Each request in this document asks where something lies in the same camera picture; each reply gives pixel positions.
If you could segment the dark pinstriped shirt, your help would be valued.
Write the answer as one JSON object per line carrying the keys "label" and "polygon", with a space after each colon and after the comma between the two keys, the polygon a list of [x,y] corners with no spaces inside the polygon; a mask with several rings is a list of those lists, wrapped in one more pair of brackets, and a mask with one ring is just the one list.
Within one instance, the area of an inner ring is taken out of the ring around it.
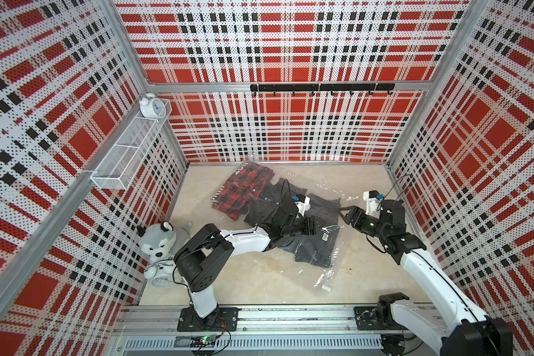
{"label": "dark pinstriped shirt", "polygon": [[298,263],[329,268],[340,232],[338,209],[341,207],[341,200],[326,200],[314,194],[309,194],[308,197],[311,208],[306,212],[306,216],[314,217],[316,223],[320,224],[320,230],[314,235],[297,234],[279,249],[292,253]]}

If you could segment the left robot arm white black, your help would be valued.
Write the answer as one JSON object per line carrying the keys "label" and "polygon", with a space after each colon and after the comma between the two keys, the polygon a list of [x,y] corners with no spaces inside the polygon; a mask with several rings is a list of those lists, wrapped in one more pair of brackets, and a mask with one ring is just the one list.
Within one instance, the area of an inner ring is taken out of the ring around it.
{"label": "left robot arm white black", "polygon": [[252,229],[221,230],[213,223],[203,226],[174,256],[175,270],[185,281],[196,316],[205,320],[219,309],[212,283],[229,258],[268,252],[298,234],[317,234],[320,225],[305,216],[310,208],[310,198],[298,194],[280,203],[271,218]]}

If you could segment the clear plastic vacuum bag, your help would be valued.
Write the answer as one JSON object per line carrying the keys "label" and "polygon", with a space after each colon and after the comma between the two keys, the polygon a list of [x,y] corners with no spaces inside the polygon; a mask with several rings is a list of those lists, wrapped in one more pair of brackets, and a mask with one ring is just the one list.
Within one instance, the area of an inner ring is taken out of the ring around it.
{"label": "clear plastic vacuum bag", "polygon": [[338,166],[284,166],[246,160],[209,194],[221,228],[264,230],[269,268],[317,293],[330,292],[349,244],[344,208],[359,202],[340,185]]}

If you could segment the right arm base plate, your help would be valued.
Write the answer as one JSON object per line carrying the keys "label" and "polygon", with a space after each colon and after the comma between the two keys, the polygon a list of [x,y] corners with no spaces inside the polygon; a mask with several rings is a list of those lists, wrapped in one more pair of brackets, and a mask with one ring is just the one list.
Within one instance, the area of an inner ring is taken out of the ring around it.
{"label": "right arm base plate", "polygon": [[396,322],[379,321],[375,306],[356,306],[354,315],[358,331],[393,331],[399,333],[407,331],[407,328]]}

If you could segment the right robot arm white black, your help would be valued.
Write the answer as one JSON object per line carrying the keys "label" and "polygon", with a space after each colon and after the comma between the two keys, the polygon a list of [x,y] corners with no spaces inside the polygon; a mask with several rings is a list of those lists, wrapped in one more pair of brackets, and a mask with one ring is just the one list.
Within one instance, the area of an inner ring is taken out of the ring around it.
{"label": "right robot arm white black", "polygon": [[407,295],[381,295],[376,318],[382,326],[401,326],[438,355],[512,355],[513,332],[500,317],[490,317],[445,274],[419,237],[406,230],[402,204],[378,207],[379,217],[357,206],[339,210],[354,230],[376,237],[377,250],[389,255],[421,287],[438,312],[423,312]]}

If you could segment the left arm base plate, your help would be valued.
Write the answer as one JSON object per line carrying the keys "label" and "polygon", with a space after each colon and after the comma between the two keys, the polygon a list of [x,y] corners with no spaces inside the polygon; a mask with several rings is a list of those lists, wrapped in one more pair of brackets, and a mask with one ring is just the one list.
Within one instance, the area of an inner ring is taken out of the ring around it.
{"label": "left arm base plate", "polygon": [[234,332],[237,329],[237,307],[217,307],[207,317],[200,317],[194,307],[182,309],[177,325],[178,332],[220,332],[227,330]]}

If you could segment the red black plaid shirt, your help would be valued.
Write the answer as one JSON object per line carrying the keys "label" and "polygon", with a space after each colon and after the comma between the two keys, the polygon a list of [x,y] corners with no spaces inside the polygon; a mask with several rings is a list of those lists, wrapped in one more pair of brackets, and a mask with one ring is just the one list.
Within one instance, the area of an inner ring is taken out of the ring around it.
{"label": "red black plaid shirt", "polygon": [[237,220],[247,214],[273,177],[272,169],[251,161],[243,162],[213,195],[212,208]]}

